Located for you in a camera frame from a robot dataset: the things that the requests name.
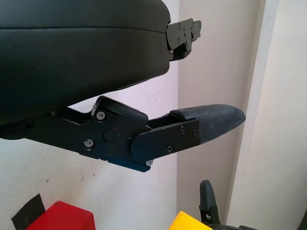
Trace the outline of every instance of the black plastic part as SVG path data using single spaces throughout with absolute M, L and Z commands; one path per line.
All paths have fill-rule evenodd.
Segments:
M 65 108 L 169 69 L 165 34 L 152 31 L 0 29 L 0 44 L 0 125 Z
M 210 212 L 210 207 L 216 206 L 215 195 L 210 181 L 204 180 L 201 182 L 200 195 L 200 210 Z
M 209 227 L 212 230 L 241 230 L 241 229 L 236 228 L 236 227 L 231 227 L 231 226 L 222 225 L 222 224 L 212 224 L 212 225 L 209 225 Z
M 233 130 L 246 119 L 240 109 L 226 104 L 178 109 L 170 113 L 185 120 L 197 119 L 200 123 L 199 136 L 201 144 Z
M 210 181 L 204 180 L 200 185 L 200 212 L 201 221 L 205 224 L 220 224 L 219 212 L 215 195 Z
M 12 218 L 16 230 L 25 230 L 45 212 L 40 194 L 29 200 Z
M 165 33 L 161 0 L 1 0 L 0 29 L 132 28 Z
M 131 154 L 138 161 L 149 161 L 173 152 L 179 152 L 200 145 L 200 139 L 193 136 L 199 128 L 197 120 L 154 128 L 139 134 L 131 145 Z
M 143 126 L 148 123 L 148 116 L 145 113 L 140 112 L 134 108 L 126 106 L 120 102 L 114 101 L 108 97 L 100 96 L 96 104 L 99 109 L 110 111 L 116 115 L 126 118 L 130 121 L 139 123 Z
M 257 229 L 249 228 L 249 227 L 246 227 L 246 226 L 240 226 L 239 228 L 242 229 L 242 230 L 257 230 Z

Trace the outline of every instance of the yellow object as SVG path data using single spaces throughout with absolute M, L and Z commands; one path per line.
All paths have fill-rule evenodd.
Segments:
M 179 212 L 169 230 L 212 230 L 184 212 Z

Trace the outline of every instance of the red object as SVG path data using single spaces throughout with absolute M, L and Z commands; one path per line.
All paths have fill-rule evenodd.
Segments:
M 84 209 L 56 202 L 26 230 L 95 230 L 94 216 Z

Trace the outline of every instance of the black metal bracket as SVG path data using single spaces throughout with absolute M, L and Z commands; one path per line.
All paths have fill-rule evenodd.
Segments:
M 188 19 L 170 24 L 166 29 L 170 61 L 184 59 L 191 53 L 192 42 L 201 36 L 201 21 Z
M 0 138 L 26 138 L 145 172 L 153 159 L 199 145 L 193 136 L 198 128 L 197 120 L 171 114 L 148 121 L 146 114 L 102 96 L 85 114 L 65 108 L 0 126 Z

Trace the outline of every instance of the black tape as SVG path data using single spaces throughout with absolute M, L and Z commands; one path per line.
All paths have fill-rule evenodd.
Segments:
M 45 211 L 42 198 L 38 194 L 29 200 L 12 218 L 14 227 L 16 230 L 25 230 Z

